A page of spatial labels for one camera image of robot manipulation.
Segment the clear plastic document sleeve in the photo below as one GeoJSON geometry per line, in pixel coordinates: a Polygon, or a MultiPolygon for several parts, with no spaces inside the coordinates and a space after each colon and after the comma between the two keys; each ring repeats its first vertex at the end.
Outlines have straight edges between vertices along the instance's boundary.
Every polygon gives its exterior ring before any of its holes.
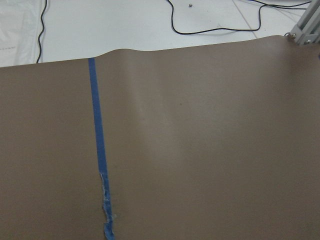
{"type": "Polygon", "coordinates": [[[39,63],[48,0],[0,2],[0,66],[39,63]]]}

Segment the aluminium frame post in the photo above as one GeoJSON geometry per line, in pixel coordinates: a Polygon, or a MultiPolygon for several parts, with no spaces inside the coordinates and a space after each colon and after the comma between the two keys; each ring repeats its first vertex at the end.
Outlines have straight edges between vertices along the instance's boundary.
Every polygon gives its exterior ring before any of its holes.
{"type": "Polygon", "coordinates": [[[286,37],[300,46],[320,43],[320,0],[311,1],[286,37]]]}

